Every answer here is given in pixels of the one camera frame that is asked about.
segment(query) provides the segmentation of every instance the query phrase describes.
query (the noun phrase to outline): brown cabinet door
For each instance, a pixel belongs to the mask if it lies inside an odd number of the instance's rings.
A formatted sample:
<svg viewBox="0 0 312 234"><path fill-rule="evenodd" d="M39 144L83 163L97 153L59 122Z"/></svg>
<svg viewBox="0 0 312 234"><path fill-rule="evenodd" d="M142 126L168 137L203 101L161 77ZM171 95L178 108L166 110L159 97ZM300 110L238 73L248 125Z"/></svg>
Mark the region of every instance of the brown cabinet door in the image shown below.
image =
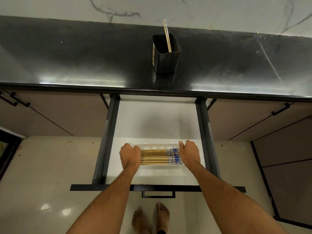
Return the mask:
<svg viewBox="0 0 312 234"><path fill-rule="evenodd" d="M254 141L262 167L312 158L312 117Z"/></svg>
<svg viewBox="0 0 312 234"><path fill-rule="evenodd" d="M14 102L8 94L2 93L3 97ZM16 107L0 99L0 126L24 136L30 135L53 135L70 136L59 126L44 118L31 108L21 104Z"/></svg>
<svg viewBox="0 0 312 234"><path fill-rule="evenodd" d="M14 91L73 136L102 137L107 108L99 94Z"/></svg>
<svg viewBox="0 0 312 234"><path fill-rule="evenodd" d="M263 168L281 218L312 225L312 160Z"/></svg>
<svg viewBox="0 0 312 234"><path fill-rule="evenodd" d="M237 134L284 106L284 102L217 99L208 110L213 138L239 140L235 137ZM250 139L246 137L242 141L250 141Z"/></svg>
<svg viewBox="0 0 312 234"><path fill-rule="evenodd" d="M287 110L265 119L232 140L254 141L310 115L312 115L311 103L294 103Z"/></svg>

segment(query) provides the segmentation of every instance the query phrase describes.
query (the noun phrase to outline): person's right arm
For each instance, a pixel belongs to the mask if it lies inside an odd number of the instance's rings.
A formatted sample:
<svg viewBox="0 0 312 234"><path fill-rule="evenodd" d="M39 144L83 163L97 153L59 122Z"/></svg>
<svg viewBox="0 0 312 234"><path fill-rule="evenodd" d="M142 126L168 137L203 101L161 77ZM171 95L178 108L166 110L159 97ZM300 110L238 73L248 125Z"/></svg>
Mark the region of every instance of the person's right arm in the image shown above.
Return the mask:
<svg viewBox="0 0 312 234"><path fill-rule="evenodd" d="M197 179L222 234L287 234L257 202L206 170L194 142L179 145L181 159Z"/></svg>

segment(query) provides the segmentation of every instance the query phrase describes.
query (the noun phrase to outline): pair of chopsticks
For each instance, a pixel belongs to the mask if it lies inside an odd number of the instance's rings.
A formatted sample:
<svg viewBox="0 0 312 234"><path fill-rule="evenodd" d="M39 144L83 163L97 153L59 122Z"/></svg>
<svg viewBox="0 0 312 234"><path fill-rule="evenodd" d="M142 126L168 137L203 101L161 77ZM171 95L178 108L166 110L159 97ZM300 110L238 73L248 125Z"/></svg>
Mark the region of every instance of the pair of chopsticks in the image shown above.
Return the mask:
<svg viewBox="0 0 312 234"><path fill-rule="evenodd" d="M168 51L172 52L171 50L171 44L170 44L170 38L169 38L169 32L168 32L168 26L167 26L167 21L166 19L163 19L163 27L165 29L165 35L166 35L166 39L167 39L167 45L168 45Z"/></svg>
<svg viewBox="0 0 312 234"><path fill-rule="evenodd" d="M140 165L183 164L179 149L141 150Z"/></svg>

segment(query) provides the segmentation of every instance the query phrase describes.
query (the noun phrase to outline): toe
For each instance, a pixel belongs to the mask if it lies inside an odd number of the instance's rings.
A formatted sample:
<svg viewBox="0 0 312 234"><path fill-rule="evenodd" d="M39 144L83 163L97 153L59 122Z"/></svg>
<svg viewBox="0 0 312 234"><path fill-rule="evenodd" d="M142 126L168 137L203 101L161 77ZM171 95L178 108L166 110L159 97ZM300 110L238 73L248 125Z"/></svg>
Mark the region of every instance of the toe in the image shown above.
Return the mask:
<svg viewBox="0 0 312 234"><path fill-rule="evenodd" d="M142 208L141 207L138 207L138 216L142 216Z"/></svg>

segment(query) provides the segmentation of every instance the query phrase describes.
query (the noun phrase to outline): forearm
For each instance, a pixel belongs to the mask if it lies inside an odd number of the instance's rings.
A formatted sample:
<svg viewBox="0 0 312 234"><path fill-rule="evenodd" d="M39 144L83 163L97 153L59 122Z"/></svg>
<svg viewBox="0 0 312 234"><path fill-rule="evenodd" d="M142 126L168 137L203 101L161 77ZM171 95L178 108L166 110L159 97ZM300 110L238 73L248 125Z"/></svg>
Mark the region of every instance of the forearm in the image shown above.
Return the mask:
<svg viewBox="0 0 312 234"><path fill-rule="evenodd" d="M254 200L195 164L191 172L222 234L286 233Z"/></svg>
<svg viewBox="0 0 312 234"><path fill-rule="evenodd" d="M67 234L119 234L135 171L125 168L81 213Z"/></svg>

